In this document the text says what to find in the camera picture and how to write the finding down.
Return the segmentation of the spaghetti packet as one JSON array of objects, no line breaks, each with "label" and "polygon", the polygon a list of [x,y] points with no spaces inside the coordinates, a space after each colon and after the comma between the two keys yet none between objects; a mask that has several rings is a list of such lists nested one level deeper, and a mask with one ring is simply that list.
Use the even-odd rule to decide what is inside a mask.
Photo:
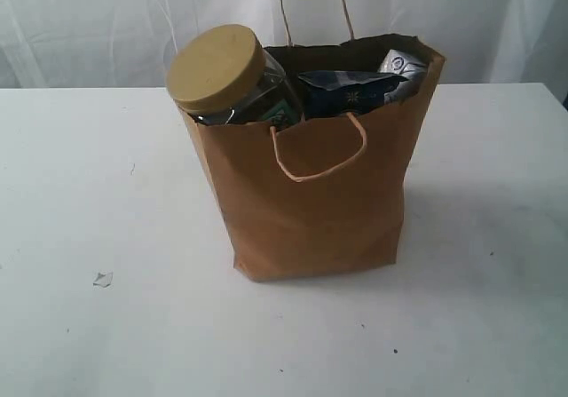
[{"label": "spaghetti packet", "polygon": [[385,95],[407,79],[402,75],[366,71],[317,70],[297,75],[306,90],[306,119],[353,113],[366,114],[385,103]]}]

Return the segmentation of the clear nut jar gold lid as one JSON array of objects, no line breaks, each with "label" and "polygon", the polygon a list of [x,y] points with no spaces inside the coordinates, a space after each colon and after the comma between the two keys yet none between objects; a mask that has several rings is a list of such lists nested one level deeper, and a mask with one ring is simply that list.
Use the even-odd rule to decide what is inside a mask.
[{"label": "clear nut jar gold lid", "polygon": [[252,29],[238,24],[212,28],[179,51],[166,88],[182,112],[205,126],[268,122],[281,130],[303,118],[283,67]]}]

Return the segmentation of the white printed snack pouch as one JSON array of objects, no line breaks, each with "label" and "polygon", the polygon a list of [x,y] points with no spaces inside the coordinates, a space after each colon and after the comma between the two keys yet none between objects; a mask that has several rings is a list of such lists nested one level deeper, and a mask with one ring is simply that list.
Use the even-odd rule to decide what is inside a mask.
[{"label": "white printed snack pouch", "polygon": [[378,71],[399,75],[403,80],[395,89],[386,91],[384,103],[403,102],[413,97],[419,91],[427,70],[428,66],[415,56],[398,50],[389,50]]}]

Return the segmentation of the brown paper shopping bag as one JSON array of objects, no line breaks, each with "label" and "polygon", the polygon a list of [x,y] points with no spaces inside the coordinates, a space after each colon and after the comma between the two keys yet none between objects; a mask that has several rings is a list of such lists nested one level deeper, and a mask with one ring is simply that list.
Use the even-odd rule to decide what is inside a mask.
[{"label": "brown paper shopping bag", "polygon": [[[351,36],[335,45],[264,47],[283,67],[303,118],[185,126],[229,234],[234,266],[255,282],[343,274],[393,264],[403,183],[444,57],[414,36]],[[363,114],[306,119],[297,75],[379,72],[389,50],[428,66],[419,91]]]}]

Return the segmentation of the clear plastic scrap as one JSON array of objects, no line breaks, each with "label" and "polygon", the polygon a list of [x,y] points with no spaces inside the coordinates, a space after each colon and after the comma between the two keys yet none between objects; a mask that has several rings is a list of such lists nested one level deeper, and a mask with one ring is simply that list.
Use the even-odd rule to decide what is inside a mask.
[{"label": "clear plastic scrap", "polygon": [[112,284],[114,278],[114,273],[113,272],[108,272],[108,273],[97,273],[97,276],[95,278],[95,280],[93,281],[92,285],[94,287],[100,287],[100,288],[107,288]]}]

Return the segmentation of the white backdrop curtain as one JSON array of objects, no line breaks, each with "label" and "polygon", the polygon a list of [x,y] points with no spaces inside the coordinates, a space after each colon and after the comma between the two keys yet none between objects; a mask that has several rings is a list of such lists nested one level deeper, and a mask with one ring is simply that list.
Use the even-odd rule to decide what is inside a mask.
[{"label": "white backdrop curtain", "polygon": [[567,0],[1,0],[1,85],[160,86],[178,49],[225,23],[266,45],[418,36],[447,83],[567,92]]}]

